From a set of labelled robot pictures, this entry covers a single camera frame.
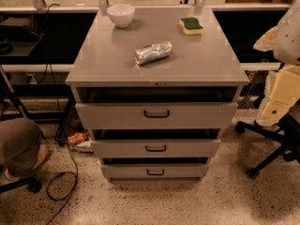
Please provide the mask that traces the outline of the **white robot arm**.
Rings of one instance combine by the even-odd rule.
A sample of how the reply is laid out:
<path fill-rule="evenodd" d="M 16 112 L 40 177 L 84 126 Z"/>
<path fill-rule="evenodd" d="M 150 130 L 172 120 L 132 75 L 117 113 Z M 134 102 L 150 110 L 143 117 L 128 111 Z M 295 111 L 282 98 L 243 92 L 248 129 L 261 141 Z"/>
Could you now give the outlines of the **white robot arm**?
<path fill-rule="evenodd" d="M 300 98 L 300 0 L 296 0 L 278 24 L 253 45 L 257 51 L 272 51 L 283 64 L 270 71 L 256 122 L 263 127 L 277 123 Z"/>

